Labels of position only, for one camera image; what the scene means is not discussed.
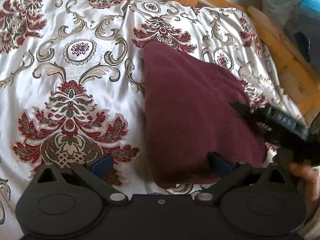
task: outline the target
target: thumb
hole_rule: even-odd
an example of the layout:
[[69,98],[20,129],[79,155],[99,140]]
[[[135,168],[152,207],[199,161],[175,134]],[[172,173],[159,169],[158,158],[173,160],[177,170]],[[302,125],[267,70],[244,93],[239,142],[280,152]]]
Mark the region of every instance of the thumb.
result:
[[312,215],[319,207],[320,198],[320,177],[319,171],[314,170],[307,163],[297,164],[290,163],[289,170],[291,173],[302,178],[305,182],[304,199],[308,209],[308,215]]

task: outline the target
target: screw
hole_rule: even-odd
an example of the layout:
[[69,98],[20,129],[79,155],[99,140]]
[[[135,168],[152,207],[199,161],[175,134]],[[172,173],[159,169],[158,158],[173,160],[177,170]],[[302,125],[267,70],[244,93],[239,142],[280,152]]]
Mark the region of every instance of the screw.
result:
[[159,199],[158,200],[158,204],[165,204],[165,200],[164,199]]
[[122,201],[125,199],[125,194],[122,193],[113,193],[110,195],[110,199],[113,201]]
[[213,198],[212,194],[207,193],[207,192],[200,193],[200,194],[198,194],[197,197],[201,201],[210,201]]

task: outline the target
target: folded cloth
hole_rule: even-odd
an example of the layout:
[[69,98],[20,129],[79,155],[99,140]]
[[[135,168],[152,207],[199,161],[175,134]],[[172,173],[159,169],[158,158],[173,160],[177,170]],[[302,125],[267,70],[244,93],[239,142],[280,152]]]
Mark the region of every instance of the folded cloth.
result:
[[263,138],[229,105],[249,101],[228,70],[156,41],[143,55],[146,145],[158,186],[217,182],[208,152],[254,167],[265,161]]

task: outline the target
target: bed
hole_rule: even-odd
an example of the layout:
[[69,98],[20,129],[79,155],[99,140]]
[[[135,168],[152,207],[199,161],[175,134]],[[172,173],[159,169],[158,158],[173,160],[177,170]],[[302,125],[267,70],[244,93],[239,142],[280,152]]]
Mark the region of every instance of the bed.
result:
[[[143,47],[165,42],[241,80],[252,107],[267,102],[310,123],[318,76],[260,11],[225,0],[1,0],[0,238],[18,239],[14,208],[41,164],[65,168],[111,153],[104,179],[129,197],[195,195],[161,189],[145,158]],[[267,145],[266,166],[276,154]]]

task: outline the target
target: wooden headboard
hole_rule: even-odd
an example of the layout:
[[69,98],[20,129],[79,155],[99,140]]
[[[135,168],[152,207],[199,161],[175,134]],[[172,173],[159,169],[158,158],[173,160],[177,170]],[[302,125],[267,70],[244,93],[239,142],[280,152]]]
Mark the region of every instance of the wooden headboard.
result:
[[[199,0],[168,0],[196,6]],[[267,44],[276,63],[281,86],[298,105],[308,124],[320,112],[320,78],[297,48],[258,9],[245,9],[226,0],[205,0],[217,7],[236,7],[248,14],[260,39]]]

